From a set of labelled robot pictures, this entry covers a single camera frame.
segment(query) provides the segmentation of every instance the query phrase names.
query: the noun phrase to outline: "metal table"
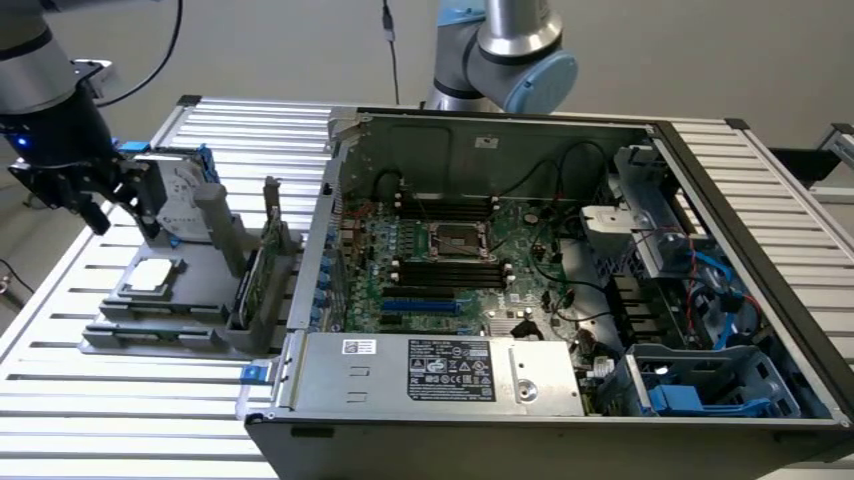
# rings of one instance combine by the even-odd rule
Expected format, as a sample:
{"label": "metal table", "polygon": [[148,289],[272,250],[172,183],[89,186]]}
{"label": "metal table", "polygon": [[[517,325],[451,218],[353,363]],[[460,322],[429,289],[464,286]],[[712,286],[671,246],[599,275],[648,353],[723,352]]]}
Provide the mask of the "metal table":
{"label": "metal table", "polygon": [[[229,205],[248,227],[260,227],[264,221],[262,179],[280,177],[284,217],[290,229],[304,234],[328,160],[329,108],[204,98],[197,105],[174,109],[152,144],[194,147],[205,143],[213,149]],[[798,211],[804,201],[791,196],[794,187],[780,181],[779,172],[764,171],[774,165],[751,145],[751,134],[731,130],[717,120],[669,120],[720,190],[732,196],[748,227],[758,229],[756,238],[772,249],[772,260],[792,275],[803,274],[792,276],[792,281],[810,284],[792,285],[808,290],[802,298],[819,307],[848,302],[854,295],[836,300],[815,293],[823,290],[814,284],[828,278],[824,274],[843,270],[838,265],[850,258],[840,255],[835,240],[827,240],[823,220]],[[124,212],[110,211],[109,218],[113,228],[105,236],[93,236],[88,229],[80,233],[0,338],[0,479],[273,479],[234,420],[241,362],[77,352],[82,327],[93,320],[100,299],[141,243]],[[818,229],[812,221],[822,223]],[[791,232],[800,232],[798,238],[811,243],[823,242],[822,251],[803,242],[778,245]],[[843,281],[846,288],[854,288],[854,276]],[[834,314],[819,322],[854,363],[854,316]],[[250,387],[249,404],[268,395],[268,387]],[[834,465],[803,464],[766,479],[840,480],[851,475],[854,457]]]}

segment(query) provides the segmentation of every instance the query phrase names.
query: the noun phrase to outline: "electronic component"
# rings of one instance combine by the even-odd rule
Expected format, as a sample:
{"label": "electronic component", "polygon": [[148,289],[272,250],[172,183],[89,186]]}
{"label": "electronic component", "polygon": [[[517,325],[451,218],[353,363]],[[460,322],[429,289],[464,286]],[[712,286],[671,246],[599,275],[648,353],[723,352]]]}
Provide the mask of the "electronic component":
{"label": "electronic component", "polygon": [[487,201],[448,201],[435,199],[403,199],[397,215],[408,220],[480,221],[492,214],[492,204]]}
{"label": "electronic component", "polygon": [[459,315],[460,306],[456,302],[419,301],[419,300],[385,300],[383,301],[383,312],[401,313],[444,313]]}
{"label": "electronic component", "polygon": [[432,298],[453,300],[453,289],[447,287],[385,287],[383,297]]}
{"label": "electronic component", "polygon": [[403,262],[400,286],[504,288],[500,265],[464,262]]}
{"label": "electronic component", "polygon": [[537,243],[531,247],[531,254],[533,255],[533,259],[537,262],[541,262],[545,257],[545,247]]}
{"label": "electronic component", "polygon": [[403,325],[403,316],[400,315],[381,315],[379,317],[380,325]]}
{"label": "electronic component", "polygon": [[432,257],[485,257],[488,244],[481,223],[431,223],[429,255]]}

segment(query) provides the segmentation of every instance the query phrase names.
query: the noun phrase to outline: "black cable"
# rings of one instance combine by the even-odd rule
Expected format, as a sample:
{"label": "black cable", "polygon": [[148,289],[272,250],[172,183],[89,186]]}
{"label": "black cable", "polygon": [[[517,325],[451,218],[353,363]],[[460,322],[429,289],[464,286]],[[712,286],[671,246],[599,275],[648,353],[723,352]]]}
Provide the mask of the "black cable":
{"label": "black cable", "polygon": [[544,164],[551,164],[552,167],[555,167],[555,169],[557,169],[557,165],[555,165],[555,162],[552,162],[548,159],[543,159],[539,162],[536,162],[536,165],[533,165],[533,168],[531,168],[531,170],[528,171],[528,173],[524,174],[524,177],[521,177],[519,179],[519,181],[516,183],[512,184],[512,186],[509,186],[507,189],[504,189],[503,192],[497,193],[495,196],[496,197],[503,197],[504,195],[507,195],[509,192],[512,192],[516,188],[519,188],[524,182],[528,181],[528,178],[531,178],[531,176],[533,175],[533,173],[536,173],[536,170],[539,169],[540,166],[543,166]]}
{"label": "black cable", "polygon": [[601,164],[604,165],[604,168],[607,169],[607,162],[608,162],[608,157],[604,154],[604,150],[601,148],[601,146],[596,143],[592,142],[589,140],[581,140],[580,142],[576,142],[573,144],[571,144],[565,150],[563,150],[563,155],[560,156],[560,163],[557,164],[557,179],[556,179],[556,185],[555,185],[555,195],[563,193],[564,187],[563,187],[563,165],[565,164],[565,159],[569,156],[569,153],[572,153],[572,151],[581,146],[589,146],[593,147],[593,149],[599,152],[599,156],[601,157]]}
{"label": "black cable", "polygon": [[400,87],[397,86],[397,52],[395,52],[395,42],[388,42],[391,49],[391,76],[395,81],[395,105],[400,105]]}
{"label": "black cable", "polygon": [[497,250],[499,248],[501,248],[501,245],[504,245],[504,243],[507,243],[507,240],[509,239],[509,235],[507,235],[504,238],[501,238],[496,244],[492,245],[492,248],[489,249],[489,253],[492,253],[495,250]]}
{"label": "black cable", "polygon": [[180,33],[181,33],[182,21],[184,21],[184,0],[177,0],[177,8],[174,12],[174,27],[172,27],[172,38],[169,39],[169,46],[166,47],[165,55],[160,60],[160,65],[157,65],[157,68],[154,68],[154,70],[148,74],[148,77],[145,77],[145,79],[141,82],[138,82],[136,86],[130,88],[130,90],[128,90],[125,93],[118,95],[112,100],[106,100],[101,103],[96,103],[94,105],[97,106],[97,108],[109,107],[110,105],[114,105],[121,100],[128,98],[130,95],[138,92],[142,88],[145,88],[145,86],[150,83],[154,77],[160,74],[160,72],[162,71],[162,68],[165,67],[165,64],[169,62],[169,59],[172,58],[172,53],[174,53],[174,45],[177,45],[177,37],[180,36]]}
{"label": "black cable", "polygon": [[12,276],[17,279],[17,281],[20,282],[20,284],[24,286],[24,288],[26,290],[29,290],[29,293],[33,294],[36,293],[36,291],[33,290],[33,288],[29,286],[29,284],[24,281],[24,279],[21,278],[21,276],[17,274],[17,272],[14,271],[14,269],[12,268],[12,265],[9,264],[9,262],[6,262],[2,258],[0,258],[0,263],[2,263],[2,265],[5,265],[5,268],[9,270],[9,273],[12,274]]}
{"label": "black cable", "polygon": [[371,196],[368,197],[375,202],[379,200],[379,182],[385,175],[396,176],[397,180],[403,179],[403,172],[396,168],[383,168],[379,172],[376,172],[376,176],[373,177],[373,185],[371,186]]}
{"label": "black cable", "polygon": [[391,50],[391,76],[395,82],[395,105],[400,105],[400,88],[397,85],[397,52],[395,50],[395,19],[391,16],[388,0],[383,0],[383,31]]}
{"label": "black cable", "polygon": [[556,312],[556,313],[557,313],[557,318],[560,320],[564,320],[567,322],[575,322],[575,323],[587,322],[589,320],[595,320],[596,318],[604,317],[605,315],[613,315],[611,312],[601,312],[601,313],[596,313],[595,315],[591,315],[591,316],[584,317],[584,318],[567,318],[563,315],[560,315],[560,312]]}
{"label": "black cable", "polygon": [[552,275],[549,275],[548,273],[545,273],[543,271],[543,269],[539,266],[539,262],[536,261],[536,258],[533,258],[533,246],[536,245],[536,241],[539,240],[540,235],[543,234],[543,231],[545,230],[545,227],[548,227],[548,223],[544,223],[543,226],[540,227],[539,231],[536,232],[536,235],[533,235],[533,239],[531,240],[531,247],[528,249],[528,257],[531,260],[531,263],[533,264],[533,269],[536,270],[536,272],[545,277],[548,280],[551,280],[552,282],[556,283],[561,283],[564,285],[585,285],[593,289],[596,289],[599,292],[601,292],[604,295],[607,295],[607,291],[604,290],[604,288],[601,288],[599,285],[596,285],[595,283],[591,282],[584,282],[581,280],[563,280]]}

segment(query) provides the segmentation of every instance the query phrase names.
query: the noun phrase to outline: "warning label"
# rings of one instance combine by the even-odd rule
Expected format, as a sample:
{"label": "warning label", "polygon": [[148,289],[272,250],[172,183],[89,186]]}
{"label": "warning label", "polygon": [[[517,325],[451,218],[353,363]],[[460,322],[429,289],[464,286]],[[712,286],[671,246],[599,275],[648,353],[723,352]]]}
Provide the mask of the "warning label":
{"label": "warning label", "polygon": [[407,393],[416,401],[493,402],[489,342],[409,340]]}

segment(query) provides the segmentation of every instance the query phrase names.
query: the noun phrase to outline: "blue cable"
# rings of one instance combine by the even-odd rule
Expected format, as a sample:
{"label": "blue cable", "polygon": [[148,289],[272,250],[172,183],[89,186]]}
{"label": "blue cable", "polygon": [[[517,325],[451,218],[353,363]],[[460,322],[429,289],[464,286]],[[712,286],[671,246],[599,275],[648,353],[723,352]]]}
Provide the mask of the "blue cable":
{"label": "blue cable", "polygon": [[726,314],[726,322],[723,322],[723,331],[720,332],[720,337],[715,342],[715,346],[711,347],[712,350],[722,350],[726,347],[726,341],[730,338],[730,334],[732,333],[732,326],[735,325],[735,314]]}
{"label": "blue cable", "polygon": [[726,278],[727,283],[732,282],[732,269],[730,267],[723,265],[720,262],[717,262],[713,258],[711,258],[704,253],[695,251],[693,256],[696,257],[697,260],[701,260],[707,265],[711,265],[717,270],[720,270],[720,273],[723,273],[723,278]]}

